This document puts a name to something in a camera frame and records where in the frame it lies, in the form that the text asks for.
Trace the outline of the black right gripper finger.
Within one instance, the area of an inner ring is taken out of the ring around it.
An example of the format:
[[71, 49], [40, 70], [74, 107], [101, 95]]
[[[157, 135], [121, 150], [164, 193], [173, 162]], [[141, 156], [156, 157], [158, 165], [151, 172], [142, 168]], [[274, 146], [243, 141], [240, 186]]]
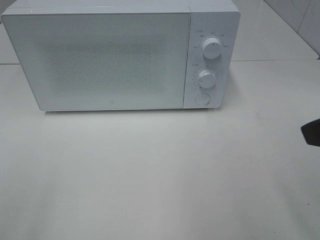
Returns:
[[300, 129], [308, 145], [320, 147], [320, 119], [313, 120]]

